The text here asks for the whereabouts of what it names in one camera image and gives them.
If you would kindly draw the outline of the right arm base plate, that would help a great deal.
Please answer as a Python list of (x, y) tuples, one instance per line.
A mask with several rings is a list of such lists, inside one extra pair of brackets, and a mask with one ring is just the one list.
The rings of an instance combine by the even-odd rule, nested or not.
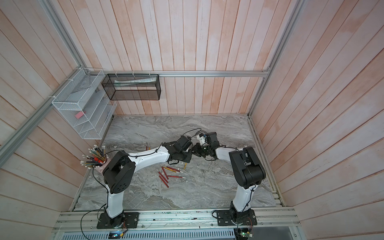
[(236, 210), (214, 210), (212, 216), (217, 220), (219, 226), (256, 226), (258, 224), (255, 212), (248, 209), (245, 212)]

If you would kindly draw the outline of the pink eraser block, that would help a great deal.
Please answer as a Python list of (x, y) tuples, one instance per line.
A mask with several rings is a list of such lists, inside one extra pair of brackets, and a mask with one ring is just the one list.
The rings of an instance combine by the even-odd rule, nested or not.
[(84, 111), (79, 111), (78, 113), (75, 114), (75, 118), (76, 119), (80, 119), (82, 116), (85, 115), (85, 112)]

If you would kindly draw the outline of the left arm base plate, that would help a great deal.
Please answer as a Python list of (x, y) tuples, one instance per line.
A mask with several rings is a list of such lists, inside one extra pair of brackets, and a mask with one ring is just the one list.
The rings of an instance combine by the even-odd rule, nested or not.
[(99, 217), (97, 229), (135, 229), (139, 220), (138, 212), (121, 213), (115, 218), (110, 218), (107, 213)]

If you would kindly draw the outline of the papers in black basket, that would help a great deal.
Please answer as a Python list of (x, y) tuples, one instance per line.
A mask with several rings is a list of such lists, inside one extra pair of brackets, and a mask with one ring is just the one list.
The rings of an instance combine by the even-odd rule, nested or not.
[(115, 87), (153, 87), (156, 85), (157, 78), (144, 78), (144, 79), (129, 79), (129, 80), (115, 80)]

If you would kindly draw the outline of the red carving knife left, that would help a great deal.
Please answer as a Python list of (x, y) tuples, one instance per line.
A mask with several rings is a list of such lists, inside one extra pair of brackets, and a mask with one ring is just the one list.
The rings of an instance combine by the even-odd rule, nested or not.
[(166, 178), (162, 175), (162, 173), (161, 173), (161, 172), (158, 172), (158, 173), (159, 173), (160, 177), (162, 178), (163, 182), (167, 184), (168, 181), (167, 181)]

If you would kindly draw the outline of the pink pencil cup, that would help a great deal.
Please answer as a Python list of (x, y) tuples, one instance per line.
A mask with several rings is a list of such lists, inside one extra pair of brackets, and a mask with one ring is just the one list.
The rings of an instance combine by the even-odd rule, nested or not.
[(110, 160), (108, 160), (107, 162), (105, 162), (102, 166), (99, 166), (99, 167), (95, 167), (95, 170), (102, 174), (104, 169), (108, 166), (108, 164), (110, 163)]

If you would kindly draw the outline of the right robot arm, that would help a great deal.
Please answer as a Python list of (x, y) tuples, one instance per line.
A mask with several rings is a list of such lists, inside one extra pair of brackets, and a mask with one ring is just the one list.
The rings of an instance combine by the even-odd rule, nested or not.
[(256, 215), (251, 208), (253, 195), (266, 178), (266, 171), (254, 148), (241, 150), (220, 145), (217, 133), (197, 134), (198, 143), (192, 153), (198, 157), (212, 157), (231, 163), (238, 184), (235, 198), (228, 210), (214, 210), (213, 217), (219, 226), (256, 225)]

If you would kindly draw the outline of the red carving knife right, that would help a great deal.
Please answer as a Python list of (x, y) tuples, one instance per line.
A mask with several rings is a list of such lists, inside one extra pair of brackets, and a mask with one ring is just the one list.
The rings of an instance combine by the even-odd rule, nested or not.
[(168, 179), (185, 179), (185, 177), (182, 177), (182, 176), (169, 176), (168, 175)]

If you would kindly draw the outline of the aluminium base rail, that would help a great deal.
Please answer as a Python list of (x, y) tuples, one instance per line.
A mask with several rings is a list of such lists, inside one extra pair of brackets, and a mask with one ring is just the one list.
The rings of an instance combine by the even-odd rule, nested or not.
[[(301, 223), (293, 208), (268, 207), (253, 208), (255, 215), (251, 220), (257, 223), (233, 224), (228, 221), (226, 228), (251, 227), (297, 227)], [(139, 213), (137, 230), (181, 230), (181, 229), (218, 229), (218, 220), (213, 209), (190, 210), (143, 210)], [(97, 231), (101, 212), (63, 212), (53, 227), (54, 233)]]

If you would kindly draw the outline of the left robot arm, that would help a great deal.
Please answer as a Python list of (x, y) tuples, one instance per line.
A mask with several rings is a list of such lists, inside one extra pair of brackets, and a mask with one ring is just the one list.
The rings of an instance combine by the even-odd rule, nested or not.
[(104, 182), (108, 191), (105, 212), (101, 215), (102, 224), (112, 228), (123, 225), (124, 191), (138, 170), (169, 161), (188, 163), (192, 157), (193, 143), (190, 137), (181, 136), (178, 140), (162, 143), (159, 147), (135, 154), (118, 151), (103, 170)]

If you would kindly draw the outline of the bundle of pencils in cup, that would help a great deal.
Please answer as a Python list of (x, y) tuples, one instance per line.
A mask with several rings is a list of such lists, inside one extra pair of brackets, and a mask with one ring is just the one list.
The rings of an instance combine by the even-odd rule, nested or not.
[(82, 166), (91, 169), (103, 167), (107, 163), (107, 160), (106, 147), (94, 145), (92, 149), (89, 149), (89, 155), (83, 155), (83, 160), (80, 161), (80, 163)]

